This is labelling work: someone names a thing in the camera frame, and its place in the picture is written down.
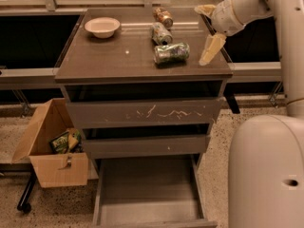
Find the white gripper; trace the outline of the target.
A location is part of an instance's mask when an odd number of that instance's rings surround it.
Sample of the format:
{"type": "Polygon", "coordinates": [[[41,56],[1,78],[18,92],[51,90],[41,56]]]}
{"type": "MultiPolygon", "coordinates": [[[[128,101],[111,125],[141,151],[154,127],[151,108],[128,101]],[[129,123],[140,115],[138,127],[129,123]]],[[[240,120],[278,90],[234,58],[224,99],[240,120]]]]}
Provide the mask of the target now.
{"type": "Polygon", "coordinates": [[[226,43],[226,36],[233,36],[245,28],[245,25],[238,19],[236,0],[223,0],[215,5],[199,5],[194,7],[194,11],[211,17],[211,24],[216,32],[214,35],[208,35],[205,41],[204,49],[199,59],[201,66],[209,64],[217,53],[226,43]]]}

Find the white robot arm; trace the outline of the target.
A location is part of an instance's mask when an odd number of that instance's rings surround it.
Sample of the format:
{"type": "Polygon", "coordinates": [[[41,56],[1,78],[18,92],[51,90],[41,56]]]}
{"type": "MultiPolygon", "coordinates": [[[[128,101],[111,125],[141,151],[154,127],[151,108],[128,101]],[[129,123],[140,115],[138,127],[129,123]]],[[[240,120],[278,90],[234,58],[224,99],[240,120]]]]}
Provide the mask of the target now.
{"type": "Polygon", "coordinates": [[[304,228],[304,0],[224,0],[200,5],[215,35],[200,56],[208,65],[232,36],[272,16],[287,113],[243,123],[230,145],[229,228],[304,228]]]}

